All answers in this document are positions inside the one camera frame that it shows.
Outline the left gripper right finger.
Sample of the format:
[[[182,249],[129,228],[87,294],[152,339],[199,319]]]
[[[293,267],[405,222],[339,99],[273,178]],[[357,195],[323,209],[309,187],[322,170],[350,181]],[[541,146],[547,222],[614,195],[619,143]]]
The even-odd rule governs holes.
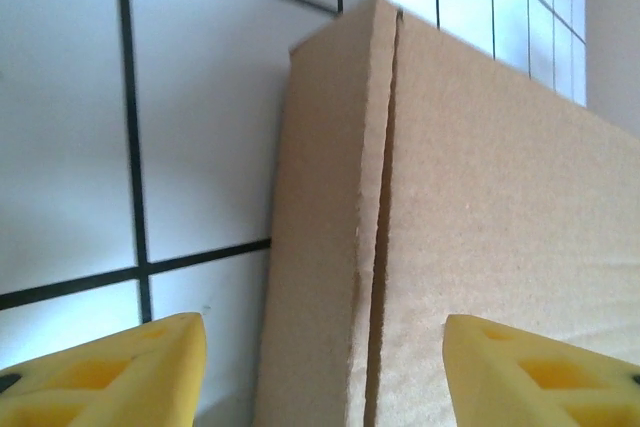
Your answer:
[[[451,314],[443,362],[460,426],[639,423],[639,368],[613,357]]]

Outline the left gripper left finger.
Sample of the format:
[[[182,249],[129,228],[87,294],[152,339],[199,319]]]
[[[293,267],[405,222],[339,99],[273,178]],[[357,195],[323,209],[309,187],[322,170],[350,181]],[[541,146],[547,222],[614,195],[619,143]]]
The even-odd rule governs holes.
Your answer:
[[[200,314],[145,323],[1,372],[4,426],[191,426],[206,364]]]

